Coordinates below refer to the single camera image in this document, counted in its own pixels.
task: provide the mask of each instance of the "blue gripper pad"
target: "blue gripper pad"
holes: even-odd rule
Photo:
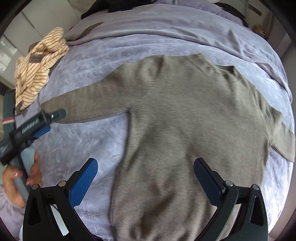
[[[69,203],[72,208],[78,206],[84,198],[89,186],[98,172],[98,162],[92,158],[92,162],[78,177],[69,191]]]
[[[33,137],[38,139],[40,136],[44,135],[45,133],[47,133],[49,131],[50,131],[50,125],[46,125],[41,130],[39,130],[37,133],[35,133],[35,135]]]
[[[204,167],[204,165],[196,159],[193,165],[194,173],[198,181],[200,182],[207,198],[214,206],[219,207],[221,205],[221,190],[212,178],[212,173]]]

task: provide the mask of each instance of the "gray sweater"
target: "gray sweater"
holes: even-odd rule
[[[61,123],[129,113],[110,208],[120,241],[198,236],[215,211],[193,173],[198,157],[240,186],[261,184],[270,146],[295,157],[295,137],[281,113],[233,66],[215,66],[201,54],[123,64],[42,108],[66,109]]]

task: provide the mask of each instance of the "beige striped clothing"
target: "beige striped clothing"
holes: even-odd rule
[[[63,33],[61,27],[53,29],[25,57],[18,58],[14,75],[17,113],[33,103],[48,82],[50,68],[69,51]]]

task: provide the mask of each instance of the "human hand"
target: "human hand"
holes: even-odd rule
[[[33,184],[39,184],[41,187],[43,186],[43,183],[41,181],[42,174],[40,171],[40,165],[39,165],[40,156],[35,153],[35,162],[31,168],[29,177],[27,179],[27,185],[32,186]],[[18,207],[24,207],[25,202],[18,192],[17,188],[15,187],[15,184],[13,182],[13,179],[21,177],[23,172],[21,170],[18,170],[17,168],[8,165],[3,172],[3,186],[4,186],[4,192],[9,199],[10,202],[17,205]]]

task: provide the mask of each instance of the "bed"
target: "bed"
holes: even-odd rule
[[[189,19],[194,18],[197,22],[169,17],[175,13],[179,16],[186,13]],[[123,63],[152,55],[202,53],[214,64],[234,65],[268,103],[283,114],[283,123],[294,132],[292,95],[279,57],[265,40],[244,27],[239,18],[218,6],[193,0],[159,0],[153,6],[140,6],[130,11],[100,11],[83,19],[65,37],[98,22],[105,24],[80,40],[68,42],[70,51],[53,70],[48,84],[28,107],[27,113],[17,117],[17,125],[40,111],[45,101],[100,81]],[[49,133],[34,142],[41,156],[45,186],[68,179],[89,157],[98,161],[99,171],[75,210],[87,228],[105,240],[113,240],[108,211],[115,169],[124,152],[127,126],[126,114],[85,123],[54,123]],[[270,148],[261,185],[269,231],[283,210],[292,169],[292,162]]]

